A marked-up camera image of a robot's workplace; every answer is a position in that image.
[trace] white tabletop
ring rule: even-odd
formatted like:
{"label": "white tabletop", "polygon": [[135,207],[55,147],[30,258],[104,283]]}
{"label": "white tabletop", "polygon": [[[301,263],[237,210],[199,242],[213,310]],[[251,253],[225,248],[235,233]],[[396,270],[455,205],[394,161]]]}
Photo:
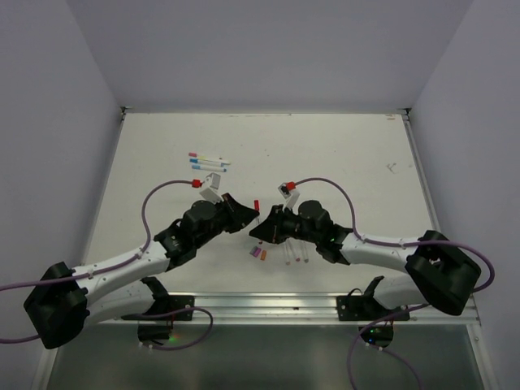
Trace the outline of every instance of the white tabletop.
{"label": "white tabletop", "polygon": [[[350,194],[362,232],[407,237],[431,228],[399,115],[129,114],[84,263],[142,244],[145,195],[164,181],[202,179],[209,173],[191,169],[190,151],[232,160],[229,172],[221,174],[220,192],[251,207],[258,199],[263,218],[272,205],[283,203],[277,190],[282,182],[323,176]],[[299,189],[301,201],[319,200],[336,223],[351,226],[347,204],[335,188],[310,183]],[[187,185],[156,193],[147,210],[153,234],[198,199],[197,190]],[[265,244],[262,262],[249,254],[258,243],[248,236],[253,226],[221,234],[191,262],[159,279],[177,292],[326,293],[365,288],[378,275],[396,274],[373,266],[330,264],[310,244],[309,263],[292,260],[287,266],[284,246]]]}

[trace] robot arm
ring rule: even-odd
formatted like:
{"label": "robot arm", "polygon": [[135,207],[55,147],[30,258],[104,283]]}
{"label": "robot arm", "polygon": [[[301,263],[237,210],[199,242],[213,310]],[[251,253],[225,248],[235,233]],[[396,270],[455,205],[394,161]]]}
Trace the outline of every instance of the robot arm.
{"label": "robot arm", "polygon": [[[222,232],[234,233],[258,217],[228,193],[219,196],[219,176],[209,175],[201,186],[205,200],[196,201],[181,219],[138,248],[103,262],[69,269],[51,266],[41,280],[90,275],[84,279],[47,284],[33,289],[24,303],[44,346],[59,347],[76,337],[85,325],[128,314],[162,314],[173,307],[167,291],[151,275],[180,267],[197,250]],[[118,266],[133,255],[137,259]]]}
{"label": "robot arm", "polygon": [[[400,271],[397,277],[372,280],[361,296],[347,297],[345,306],[356,319],[377,319],[401,306],[427,303],[446,314],[460,315],[481,270],[461,250],[446,245],[406,246],[417,241],[447,241],[435,231],[401,239],[361,235],[334,223],[318,201],[304,201],[297,214],[291,210],[294,183],[283,184],[285,206],[277,205],[265,221],[249,234],[259,240],[280,244],[289,237],[316,245],[327,261],[344,265],[370,264]],[[367,241],[384,241],[374,245]]]}

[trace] white wall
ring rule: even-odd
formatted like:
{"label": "white wall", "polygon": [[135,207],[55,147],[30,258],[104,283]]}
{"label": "white wall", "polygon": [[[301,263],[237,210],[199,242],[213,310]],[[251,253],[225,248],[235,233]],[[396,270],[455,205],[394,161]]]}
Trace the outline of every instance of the white wall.
{"label": "white wall", "polygon": [[477,295],[503,389],[520,384],[520,2],[475,0],[412,110],[442,228],[488,254]]}
{"label": "white wall", "polygon": [[68,0],[139,111],[411,107],[471,0]]}
{"label": "white wall", "polygon": [[[0,2],[0,284],[76,264],[93,222],[119,108],[61,0]],[[29,289],[3,292],[0,337],[35,333]],[[0,345],[0,388],[30,387],[41,343]]]}

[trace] purple cable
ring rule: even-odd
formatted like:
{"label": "purple cable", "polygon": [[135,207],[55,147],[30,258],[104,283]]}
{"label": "purple cable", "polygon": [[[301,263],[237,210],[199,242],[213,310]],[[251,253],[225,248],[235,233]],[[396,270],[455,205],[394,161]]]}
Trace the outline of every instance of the purple cable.
{"label": "purple cable", "polygon": [[[141,206],[141,220],[143,222],[143,226],[145,227],[146,232],[146,241],[145,244],[142,246],[141,251],[144,252],[148,249],[150,246],[150,242],[152,241],[152,233],[150,231],[150,226],[148,225],[148,221],[146,220],[146,206],[148,205],[148,201],[154,195],[159,189],[162,189],[168,185],[171,184],[192,184],[189,180],[170,180],[165,183],[162,183],[158,185],[157,187],[153,188],[148,195],[146,195],[145,200],[143,201],[143,204]],[[125,260],[124,262],[121,262],[119,264],[115,264],[114,266],[108,266],[107,268],[102,268],[100,270],[95,270],[93,272],[93,275],[99,275],[103,274],[105,272],[110,272],[113,270],[117,270],[121,267],[127,266],[131,262],[137,260],[139,258],[139,254],[136,253],[133,256],[131,256],[128,260]],[[48,279],[48,280],[36,280],[33,282],[21,282],[21,283],[13,283],[13,284],[6,284],[5,286],[0,286],[0,293],[2,291],[12,290],[15,288],[24,288],[24,287],[36,287],[36,286],[47,286],[49,284],[59,284],[59,283],[66,283],[73,280],[79,280],[89,277],[88,273],[80,274],[80,275],[74,275],[74,276],[68,276],[67,278],[60,278],[60,279]],[[20,344],[20,343],[26,343],[28,341],[39,339],[40,336],[29,336],[24,337],[21,339],[0,339],[0,344]]]}
{"label": "purple cable", "polygon": [[171,317],[172,315],[188,313],[189,311],[201,311],[202,313],[208,314],[208,316],[210,317],[210,325],[208,326],[206,331],[204,333],[202,333],[202,335],[200,337],[198,337],[196,340],[191,341],[187,344],[178,345],[176,347],[165,347],[163,345],[152,345],[152,344],[148,344],[148,346],[150,346],[152,349],[159,349],[161,351],[179,351],[181,349],[193,347],[195,344],[198,344],[201,341],[203,341],[210,334],[211,329],[213,329],[213,315],[211,315],[211,313],[208,310],[202,309],[201,307],[194,306],[194,307],[189,307],[186,309],[170,311],[169,313],[164,313],[164,314],[152,314],[152,315],[142,314],[142,315],[139,315],[138,317],[141,319],[161,319],[164,317]]}
{"label": "purple cable", "polygon": [[[386,242],[386,241],[378,241],[378,240],[371,240],[369,238],[363,238],[362,235],[358,231],[358,226],[356,224],[356,211],[354,210],[354,204],[352,202],[352,199],[350,199],[350,196],[345,192],[344,189],[340,187],[339,184],[335,183],[332,180],[325,179],[323,177],[310,177],[309,179],[304,179],[295,182],[295,185],[300,185],[304,183],[308,183],[310,181],[324,181],[325,183],[329,183],[336,187],[344,196],[344,198],[347,200],[350,208],[350,214],[352,215],[352,230],[354,235],[359,239],[363,240],[365,242],[368,242],[369,244],[373,245],[379,245],[379,246],[386,246],[390,248],[400,248],[401,244],[395,243],[395,242]],[[456,248],[465,249],[468,252],[471,252],[478,256],[487,266],[489,269],[489,276],[487,280],[480,286],[476,287],[473,290],[473,293],[477,293],[478,291],[482,291],[485,288],[489,287],[491,283],[493,283],[493,280],[495,279],[495,268],[493,267],[491,261],[483,255],[483,253],[479,252],[477,249],[471,248],[469,245],[461,244],[454,241],[444,241],[444,240],[429,240],[429,241],[415,241],[415,242],[407,242],[404,243],[402,246],[409,248],[412,246],[428,246],[428,245],[446,245],[446,246],[454,246]]]}
{"label": "purple cable", "polygon": [[[325,183],[329,183],[329,184],[333,185],[334,187],[336,187],[343,194],[344,198],[347,200],[347,202],[349,204],[350,214],[352,216],[352,230],[353,230],[353,233],[359,240],[364,240],[365,242],[368,242],[369,244],[373,244],[373,245],[380,245],[380,246],[386,246],[386,247],[391,247],[391,248],[400,248],[401,247],[401,244],[399,244],[399,243],[379,241],[379,240],[371,240],[371,239],[362,237],[362,235],[358,231],[358,227],[357,227],[357,224],[356,224],[356,211],[354,209],[354,204],[352,202],[352,199],[350,199],[350,196],[336,182],[334,182],[332,180],[329,180],[329,179],[325,179],[323,177],[310,177],[309,179],[303,179],[303,180],[295,182],[295,185],[298,186],[300,184],[308,183],[310,181],[323,181]],[[469,245],[461,244],[461,243],[454,242],[454,241],[426,240],[426,241],[408,242],[408,243],[403,244],[402,246],[404,246],[406,248],[409,248],[409,247],[414,247],[414,246],[429,246],[429,245],[454,246],[456,248],[465,249],[465,250],[475,254],[480,259],[482,259],[482,261],[486,264],[487,268],[489,269],[489,276],[488,276],[487,280],[482,285],[474,288],[473,293],[476,293],[478,291],[482,291],[485,288],[489,287],[491,285],[491,283],[493,283],[493,280],[495,279],[495,268],[493,267],[491,261],[486,256],[484,256],[483,253],[479,252],[476,249],[471,248]],[[380,323],[382,321],[388,321],[388,320],[394,319],[397,316],[409,313],[411,311],[422,309],[422,308],[424,308],[426,306],[428,306],[428,305],[415,306],[415,307],[413,307],[411,309],[402,310],[402,311],[399,311],[397,313],[393,313],[393,314],[389,314],[387,316],[384,316],[384,317],[382,317],[380,319],[376,319],[375,321],[372,321],[371,323],[366,325],[356,335],[356,337],[354,338],[352,344],[349,347],[349,354],[348,354],[348,357],[347,357],[347,371],[349,373],[350,384],[352,385],[352,388],[354,390],[358,389],[358,387],[356,386],[356,384],[354,383],[354,380],[353,380],[352,356],[353,356],[354,347],[356,346],[356,342],[361,337],[362,333],[364,331],[366,331],[367,329],[370,329],[371,327],[373,327],[377,323]],[[385,350],[385,349],[383,351],[385,353],[388,353],[389,355],[395,357],[396,359],[400,360],[401,362],[403,362],[412,371],[412,374],[414,374],[415,378],[418,381],[419,388],[423,389],[423,383],[422,383],[421,379],[418,377],[417,372],[415,371],[415,369],[404,358],[398,356],[396,353],[394,353],[392,351]]]}
{"label": "purple cable", "polygon": [[[393,320],[396,317],[399,317],[399,316],[401,316],[403,314],[406,314],[406,313],[411,313],[412,311],[415,311],[415,310],[423,309],[426,306],[428,306],[428,305],[419,305],[419,306],[415,306],[415,307],[410,307],[408,309],[404,309],[404,310],[399,311],[397,313],[391,313],[389,315],[385,315],[384,317],[376,319],[375,321],[372,321],[368,325],[364,326],[361,329],[361,331],[359,331],[357,333],[357,335],[354,337],[354,340],[352,341],[352,344],[350,344],[350,346],[349,346],[349,353],[347,354],[347,371],[349,373],[349,381],[350,381],[350,384],[352,385],[352,389],[353,390],[358,390],[358,386],[356,386],[356,383],[354,382],[354,379],[353,379],[352,356],[353,356],[353,353],[354,353],[354,348],[356,347],[356,342],[359,340],[361,335],[364,332],[366,332],[368,329],[370,329],[371,327],[373,327],[374,325],[376,325],[378,323],[381,323],[383,321],[391,321],[391,320]],[[421,389],[421,390],[424,389],[423,382],[419,378],[419,375],[418,375],[417,371],[412,367],[412,365],[407,360],[405,360],[403,357],[400,357],[395,352],[392,352],[392,351],[389,351],[389,350],[386,350],[386,349],[383,349],[382,352],[385,352],[385,353],[393,356],[397,360],[401,361],[402,363],[404,363],[409,368],[409,370],[412,371],[412,374],[414,374],[414,377],[417,380],[419,389]]]}

